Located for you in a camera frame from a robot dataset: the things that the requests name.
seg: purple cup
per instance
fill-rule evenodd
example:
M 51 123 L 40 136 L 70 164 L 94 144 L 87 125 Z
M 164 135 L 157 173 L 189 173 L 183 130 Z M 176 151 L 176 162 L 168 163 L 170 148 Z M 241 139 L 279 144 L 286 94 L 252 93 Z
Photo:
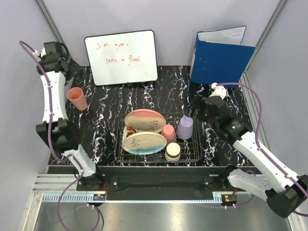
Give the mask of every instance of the purple cup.
M 183 116 L 179 121 L 177 136 L 182 140 L 188 140 L 193 136 L 193 119 Z

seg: black wire dish rack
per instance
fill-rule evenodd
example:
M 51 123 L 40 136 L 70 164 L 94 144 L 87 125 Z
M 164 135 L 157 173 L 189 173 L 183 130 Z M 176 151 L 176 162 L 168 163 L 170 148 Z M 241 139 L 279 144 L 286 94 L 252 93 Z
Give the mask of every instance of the black wire dish rack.
M 161 114 L 165 119 L 167 124 L 171 124 L 175 129 L 178 126 L 178 122 L 184 116 L 183 113 L 167 113 Z M 122 148 L 122 139 L 123 139 L 123 130 L 125 127 L 126 115 L 120 115 L 117 124 L 116 132 L 116 153 L 117 161 L 123 164 L 133 164 L 133 163 L 168 163 L 165 159 L 166 148 L 163 150 L 149 155 L 136 155 L 126 152 Z M 200 147 L 200 131 L 198 122 L 194 120 L 193 123 L 193 134 L 192 137 L 186 141 L 176 137 L 176 143 L 181 147 L 180 159 L 177 163 L 186 163 L 186 162 L 196 162 L 201 159 L 201 147 Z

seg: metal floor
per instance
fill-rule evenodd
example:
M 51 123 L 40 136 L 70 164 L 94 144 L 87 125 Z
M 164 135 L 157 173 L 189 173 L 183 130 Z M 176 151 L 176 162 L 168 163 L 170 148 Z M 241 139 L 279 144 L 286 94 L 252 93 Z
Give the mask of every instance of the metal floor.
M 238 195 L 239 203 L 249 199 Z M 88 231 L 97 221 L 97 213 L 81 203 L 62 203 L 61 217 L 73 231 Z M 35 231 L 64 230 L 57 218 L 56 203 L 41 205 Z M 99 207 L 104 231 L 291 231 L 288 219 L 275 215 L 266 202 L 255 197 L 246 207 L 212 209 L 201 204 L 112 204 Z

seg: marble tabletop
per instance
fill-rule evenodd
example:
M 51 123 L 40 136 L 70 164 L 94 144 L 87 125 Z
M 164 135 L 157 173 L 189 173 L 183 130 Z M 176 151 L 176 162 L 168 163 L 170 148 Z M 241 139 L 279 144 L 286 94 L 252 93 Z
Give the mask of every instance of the marble tabletop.
M 68 101 L 66 112 L 70 121 L 78 125 L 82 146 L 99 166 L 253 166 L 239 151 L 221 140 L 206 122 L 198 122 L 202 158 L 189 163 L 134 163 L 118 161 L 116 132 L 119 116 L 147 108 L 160 113 L 187 113 L 192 96 L 210 94 L 208 85 L 191 83 L 189 66 L 159 66 L 155 82 L 96 87 L 89 66 L 74 78 L 72 87 L 83 89 L 89 104 L 80 112 Z M 228 89 L 227 104 L 231 115 L 250 123 L 241 88 Z M 49 165 L 58 165 L 51 157 Z

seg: wooden plate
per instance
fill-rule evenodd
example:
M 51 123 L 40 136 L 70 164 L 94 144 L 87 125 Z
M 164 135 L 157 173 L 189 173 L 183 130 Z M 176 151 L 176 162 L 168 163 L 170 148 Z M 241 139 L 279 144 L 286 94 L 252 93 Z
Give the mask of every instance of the wooden plate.
M 156 132 L 137 132 L 125 139 L 123 136 L 122 148 L 136 155 L 149 155 L 161 151 L 167 145 L 167 140 Z
M 166 125 L 165 118 L 158 112 L 150 109 L 138 109 L 125 117 L 125 124 L 133 127 L 137 132 L 160 132 Z

